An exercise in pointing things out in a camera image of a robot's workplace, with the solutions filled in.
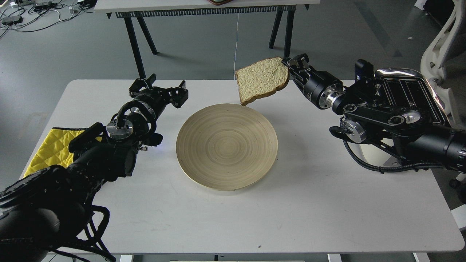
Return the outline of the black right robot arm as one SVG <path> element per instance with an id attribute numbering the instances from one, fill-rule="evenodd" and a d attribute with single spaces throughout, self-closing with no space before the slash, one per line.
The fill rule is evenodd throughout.
<path id="1" fill-rule="evenodd" d="M 329 131 L 360 166 L 381 174 L 434 168 L 465 173 L 465 131 L 452 128 L 418 71 L 374 70 L 371 63 L 359 59 L 355 83 L 346 87 L 327 71 L 314 69 L 305 53 L 282 63 L 311 103 L 340 115 L 339 126 Z M 373 145 L 396 158 L 398 166 L 369 164 L 356 156 L 349 143 Z"/>

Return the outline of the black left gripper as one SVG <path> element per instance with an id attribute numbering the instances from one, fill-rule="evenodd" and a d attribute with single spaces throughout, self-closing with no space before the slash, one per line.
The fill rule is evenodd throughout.
<path id="1" fill-rule="evenodd" d="M 189 97 L 186 81 L 182 81 L 177 87 L 153 88 L 156 79 L 156 74 L 145 79 L 136 79 L 129 88 L 130 97 L 142 103 L 153 116 L 160 116 L 169 103 L 180 109 Z"/>

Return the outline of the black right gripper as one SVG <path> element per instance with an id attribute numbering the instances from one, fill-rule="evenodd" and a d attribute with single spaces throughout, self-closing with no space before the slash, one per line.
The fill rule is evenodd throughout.
<path id="1" fill-rule="evenodd" d="M 320 110 L 331 108 L 333 101 L 344 93 L 342 81 L 327 71 L 315 70 L 306 53 L 283 58 L 283 64 L 305 98 Z"/>

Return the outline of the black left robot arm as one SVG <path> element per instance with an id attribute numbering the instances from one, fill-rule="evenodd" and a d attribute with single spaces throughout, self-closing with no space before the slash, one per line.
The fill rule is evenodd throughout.
<path id="1" fill-rule="evenodd" d="M 116 260 L 102 241 L 110 211 L 93 199 L 105 183 L 133 174 L 138 152 L 162 142 L 156 122 L 166 106 L 180 108 L 188 99 L 185 81 L 162 88 L 155 80 L 136 79 L 133 99 L 107 125 L 97 122 L 73 139 L 69 166 L 48 166 L 1 192 L 2 262 L 40 262 L 49 252 L 85 261 L 62 247 Z"/>

